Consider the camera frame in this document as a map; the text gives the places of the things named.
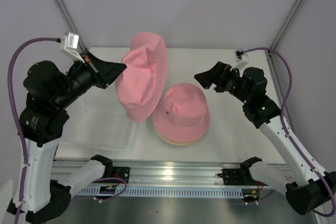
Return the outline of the pink bucket hat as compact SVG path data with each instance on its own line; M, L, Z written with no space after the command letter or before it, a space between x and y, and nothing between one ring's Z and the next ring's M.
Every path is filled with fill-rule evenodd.
M211 115L203 91L193 84L179 83L160 99L152 119L165 137L191 141L209 130Z
M138 33L121 61L127 68L115 81L117 97L127 118L141 122L154 111L165 86L168 66L165 41L155 33Z

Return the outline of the beige bucket hat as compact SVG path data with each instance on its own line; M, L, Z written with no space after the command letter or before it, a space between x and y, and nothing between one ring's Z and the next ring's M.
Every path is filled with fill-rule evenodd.
M191 141L182 141L182 140L172 140L169 139L167 137L165 137L164 135L162 135L156 128L155 128L155 132L157 133L157 135L160 137L161 140L165 141L166 143L173 145L173 146L188 146L191 145L195 142L198 142L199 140L203 139L205 137L206 134L203 134L201 137L196 138L194 140Z

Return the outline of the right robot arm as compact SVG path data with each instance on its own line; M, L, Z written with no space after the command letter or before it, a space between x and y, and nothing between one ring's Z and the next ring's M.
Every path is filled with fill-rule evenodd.
M300 143L279 106L266 95L264 71L248 67L242 74L232 66L217 62L198 73L195 80L204 88L229 92L243 104L245 117L269 139L286 162L289 172L252 157L240 164L239 178L245 184L262 182L282 193L292 209L305 215L328 201L334 201L335 172L327 172Z

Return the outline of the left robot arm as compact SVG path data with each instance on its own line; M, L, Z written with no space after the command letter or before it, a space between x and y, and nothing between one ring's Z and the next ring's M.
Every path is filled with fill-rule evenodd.
M26 144L22 150L25 182L10 201L8 212L24 213L28 223L45 223L61 216L74 195L89 184L116 178L112 160L101 155L65 179L52 179L51 169L69 119L68 107L92 87L107 88L125 69L123 63L103 61L90 52L67 73L51 61L30 67L23 82L28 92L26 107L17 118L18 134Z

